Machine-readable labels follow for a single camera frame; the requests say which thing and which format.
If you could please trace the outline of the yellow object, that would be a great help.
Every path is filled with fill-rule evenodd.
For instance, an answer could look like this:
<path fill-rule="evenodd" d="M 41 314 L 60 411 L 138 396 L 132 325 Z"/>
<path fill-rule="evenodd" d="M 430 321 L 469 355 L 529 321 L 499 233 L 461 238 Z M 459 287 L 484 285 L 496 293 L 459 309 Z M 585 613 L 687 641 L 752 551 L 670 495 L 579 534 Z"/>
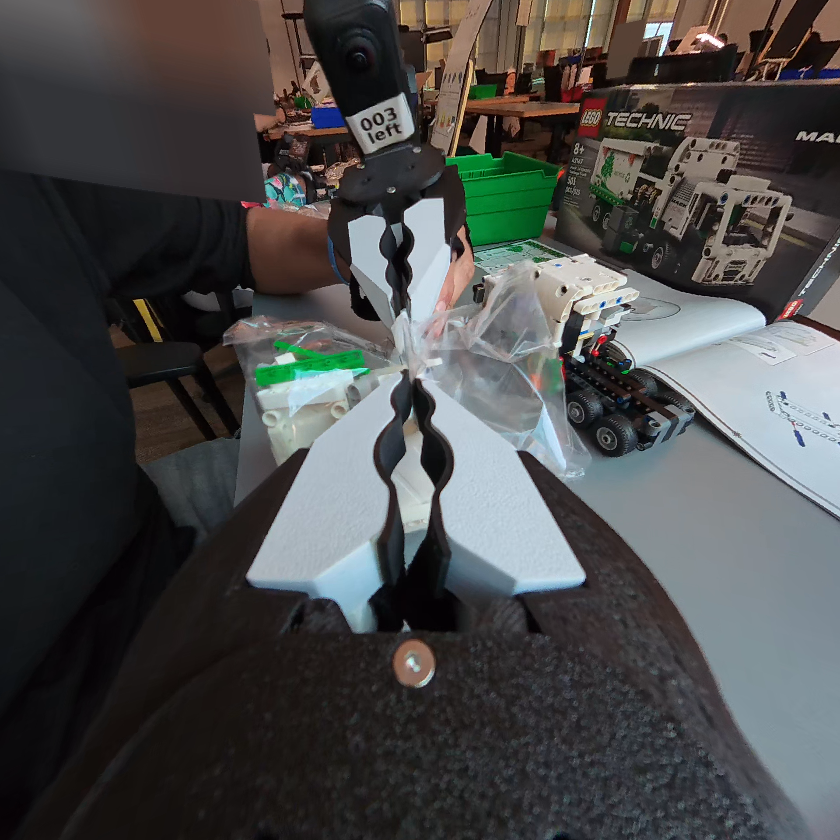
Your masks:
<path fill-rule="evenodd" d="M 165 334 L 161 330 L 160 321 L 149 302 L 145 299 L 135 298 L 132 299 L 132 304 L 140 316 L 145 331 L 150 336 L 149 341 L 154 343 L 162 343 L 166 341 Z"/>

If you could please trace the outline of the floral printed cloth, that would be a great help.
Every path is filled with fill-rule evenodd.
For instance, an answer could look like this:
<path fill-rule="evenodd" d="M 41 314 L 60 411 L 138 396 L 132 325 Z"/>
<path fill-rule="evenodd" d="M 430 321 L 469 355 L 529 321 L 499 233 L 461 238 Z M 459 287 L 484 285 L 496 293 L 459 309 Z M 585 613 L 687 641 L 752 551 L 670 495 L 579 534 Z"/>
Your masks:
<path fill-rule="evenodd" d="M 317 201 L 317 187 L 309 171 L 281 170 L 276 164 L 262 165 L 265 176 L 265 207 L 279 208 L 286 204 L 304 207 Z"/>

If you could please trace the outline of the white poster board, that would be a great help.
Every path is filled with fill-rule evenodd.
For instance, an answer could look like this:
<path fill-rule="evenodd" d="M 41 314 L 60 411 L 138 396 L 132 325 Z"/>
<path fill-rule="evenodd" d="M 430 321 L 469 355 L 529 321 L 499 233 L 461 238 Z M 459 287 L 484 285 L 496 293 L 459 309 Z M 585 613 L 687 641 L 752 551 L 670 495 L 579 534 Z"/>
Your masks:
<path fill-rule="evenodd" d="M 471 85 L 471 56 L 490 5 L 491 1 L 468 3 L 449 48 L 428 139 L 445 158 L 455 155 Z"/>

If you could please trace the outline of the black chair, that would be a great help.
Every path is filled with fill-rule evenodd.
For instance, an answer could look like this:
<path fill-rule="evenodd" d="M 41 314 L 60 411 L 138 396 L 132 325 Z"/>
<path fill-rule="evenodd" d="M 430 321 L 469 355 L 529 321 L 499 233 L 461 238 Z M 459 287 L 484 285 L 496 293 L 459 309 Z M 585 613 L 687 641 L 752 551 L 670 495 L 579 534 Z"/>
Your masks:
<path fill-rule="evenodd" d="M 118 326 L 129 339 L 128 345 L 117 349 L 129 388 L 161 383 L 167 385 L 205 439 L 214 440 L 217 437 L 214 429 L 183 384 L 185 378 L 191 378 L 226 431 L 236 435 L 240 421 L 205 360 L 207 350 L 214 347 L 218 340 L 202 338 L 199 343 L 187 341 L 188 329 L 184 318 L 172 309 L 171 301 L 160 297 L 142 298 L 154 310 L 166 338 L 162 343 L 151 342 L 132 299 L 135 298 L 111 297 L 107 300 L 112 324 Z"/>

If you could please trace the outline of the wooden desk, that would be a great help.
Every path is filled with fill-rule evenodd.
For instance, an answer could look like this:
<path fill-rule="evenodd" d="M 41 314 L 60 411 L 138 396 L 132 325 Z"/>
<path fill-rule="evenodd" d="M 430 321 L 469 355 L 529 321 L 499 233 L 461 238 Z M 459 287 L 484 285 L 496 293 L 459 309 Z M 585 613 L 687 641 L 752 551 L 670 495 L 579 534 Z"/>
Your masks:
<path fill-rule="evenodd" d="M 580 109 L 579 101 L 536 101 L 530 96 L 509 96 L 468 100 L 465 112 L 486 120 L 476 126 L 476 148 L 479 154 L 488 153 L 495 158 L 502 155 L 504 119 L 547 123 L 551 128 L 547 162 L 559 164 L 564 138 L 574 130 Z"/>

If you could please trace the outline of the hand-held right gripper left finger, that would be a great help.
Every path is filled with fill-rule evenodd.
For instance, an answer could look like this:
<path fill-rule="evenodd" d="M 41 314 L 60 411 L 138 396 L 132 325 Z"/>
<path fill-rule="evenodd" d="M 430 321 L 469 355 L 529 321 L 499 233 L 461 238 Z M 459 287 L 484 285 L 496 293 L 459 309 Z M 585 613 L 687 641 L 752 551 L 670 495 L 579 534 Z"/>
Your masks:
<path fill-rule="evenodd" d="M 246 574 L 258 589 L 334 602 L 357 634 L 377 627 L 371 600 L 404 569 L 395 467 L 412 408 L 407 377 L 385 377 L 307 450 Z"/>

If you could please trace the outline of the white instruction booklet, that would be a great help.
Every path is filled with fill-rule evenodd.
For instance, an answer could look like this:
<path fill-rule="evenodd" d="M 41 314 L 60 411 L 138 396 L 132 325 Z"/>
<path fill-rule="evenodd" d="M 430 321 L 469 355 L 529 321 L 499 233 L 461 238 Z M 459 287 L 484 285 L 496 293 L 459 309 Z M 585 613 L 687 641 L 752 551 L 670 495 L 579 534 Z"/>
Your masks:
<path fill-rule="evenodd" d="M 759 309 L 671 289 L 635 271 L 616 334 L 638 369 L 688 398 L 748 457 L 839 516 L 839 345 Z"/>

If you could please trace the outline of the green printed sticker sheet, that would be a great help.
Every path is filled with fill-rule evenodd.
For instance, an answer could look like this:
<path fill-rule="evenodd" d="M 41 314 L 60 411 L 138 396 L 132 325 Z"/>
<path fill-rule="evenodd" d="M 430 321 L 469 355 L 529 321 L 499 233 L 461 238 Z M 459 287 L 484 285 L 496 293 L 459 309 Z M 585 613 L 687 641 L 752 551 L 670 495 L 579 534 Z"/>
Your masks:
<path fill-rule="evenodd" d="M 475 267 L 485 275 L 496 275 L 510 266 L 524 262 L 541 264 L 565 256 L 564 252 L 530 238 L 507 245 L 477 249 L 474 253 L 474 263 Z"/>

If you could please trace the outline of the clear plastic bag of lego pieces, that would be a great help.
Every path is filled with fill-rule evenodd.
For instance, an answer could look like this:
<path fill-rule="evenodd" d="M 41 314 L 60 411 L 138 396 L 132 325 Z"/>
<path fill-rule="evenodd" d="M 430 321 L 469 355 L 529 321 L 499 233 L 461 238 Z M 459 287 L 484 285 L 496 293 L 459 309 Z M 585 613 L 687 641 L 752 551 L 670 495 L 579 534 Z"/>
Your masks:
<path fill-rule="evenodd" d="M 233 347 L 278 465 L 308 448 L 379 386 L 408 369 L 436 384 L 514 448 L 562 480 L 583 477 L 586 447 L 566 416 L 566 388 L 530 260 L 485 276 L 485 299 L 412 328 L 407 356 L 326 322 L 251 316 Z"/>

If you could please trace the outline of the person's left hand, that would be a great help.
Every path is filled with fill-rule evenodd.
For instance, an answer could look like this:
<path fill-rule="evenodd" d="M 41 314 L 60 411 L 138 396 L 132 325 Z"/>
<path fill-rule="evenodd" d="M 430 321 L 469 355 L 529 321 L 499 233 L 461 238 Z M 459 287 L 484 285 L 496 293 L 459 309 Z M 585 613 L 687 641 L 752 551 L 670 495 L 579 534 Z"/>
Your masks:
<path fill-rule="evenodd" d="M 450 264 L 439 292 L 434 314 L 450 310 L 458 304 L 475 274 L 475 255 L 469 226 L 464 224 L 450 247 Z"/>

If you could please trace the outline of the white lego truck model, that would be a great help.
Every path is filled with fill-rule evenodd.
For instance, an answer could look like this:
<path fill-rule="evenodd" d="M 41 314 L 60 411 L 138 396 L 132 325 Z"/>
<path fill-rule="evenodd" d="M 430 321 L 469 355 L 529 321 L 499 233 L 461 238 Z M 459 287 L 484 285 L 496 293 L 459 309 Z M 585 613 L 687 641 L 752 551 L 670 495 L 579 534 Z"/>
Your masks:
<path fill-rule="evenodd" d="M 683 434 L 695 407 L 639 368 L 615 342 L 638 299 L 627 277 L 589 255 L 548 248 L 528 275 L 547 319 L 568 420 L 606 457 L 645 451 Z"/>

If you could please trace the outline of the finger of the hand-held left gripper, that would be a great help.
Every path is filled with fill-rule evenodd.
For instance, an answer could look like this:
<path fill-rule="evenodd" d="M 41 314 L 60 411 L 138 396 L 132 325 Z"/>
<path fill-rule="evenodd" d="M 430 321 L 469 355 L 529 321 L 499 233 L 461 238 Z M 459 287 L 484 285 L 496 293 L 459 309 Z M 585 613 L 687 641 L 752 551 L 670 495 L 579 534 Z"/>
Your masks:
<path fill-rule="evenodd" d="M 405 210 L 395 258 L 395 329 L 430 318 L 450 266 L 445 199 L 427 197 Z"/>
<path fill-rule="evenodd" d="M 403 311 L 403 273 L 392 226 L 382 216 L 363 215 L 350 222 L 349 237 L 351 274 L 360 295 L 392 327 Z"/>

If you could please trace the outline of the green plastic bin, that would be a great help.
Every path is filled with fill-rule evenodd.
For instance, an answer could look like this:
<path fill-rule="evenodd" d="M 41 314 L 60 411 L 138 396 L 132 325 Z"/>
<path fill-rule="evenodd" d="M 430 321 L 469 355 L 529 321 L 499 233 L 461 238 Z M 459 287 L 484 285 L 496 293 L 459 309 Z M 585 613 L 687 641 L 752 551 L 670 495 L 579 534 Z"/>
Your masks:
<path fill-rule="evenodd" d="M 501 245 L 542 235 L 560 168 L 556 164 L 505 152 L 501 157 L 472 154 L 447 158 L 465 189 L 473 246 Z"/>

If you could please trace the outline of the dark lego set box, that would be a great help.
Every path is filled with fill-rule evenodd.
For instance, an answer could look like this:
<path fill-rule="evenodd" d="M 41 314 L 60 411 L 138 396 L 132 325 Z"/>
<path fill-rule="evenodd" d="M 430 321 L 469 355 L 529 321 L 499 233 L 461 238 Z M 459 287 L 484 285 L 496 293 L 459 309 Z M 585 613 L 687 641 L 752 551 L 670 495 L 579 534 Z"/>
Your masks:
<path fill-rule="evenodd" d="M 591 91 L 556 219 L 619 270 L 808 318 L 838 280 L 838 79 Z"/>

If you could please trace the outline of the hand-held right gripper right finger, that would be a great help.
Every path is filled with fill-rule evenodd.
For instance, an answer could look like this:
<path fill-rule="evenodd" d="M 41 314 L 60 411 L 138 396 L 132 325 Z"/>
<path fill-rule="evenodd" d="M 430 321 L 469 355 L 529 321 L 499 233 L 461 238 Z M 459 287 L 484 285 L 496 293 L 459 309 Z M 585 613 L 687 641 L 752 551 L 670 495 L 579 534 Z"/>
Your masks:
<path fill-rule="evenodd" d="M 431 381 L 415 381 L 415 417 L 434 487 L 415 586 L 431 596 L 514 596 L 583 585 L 522 453 Z"/>

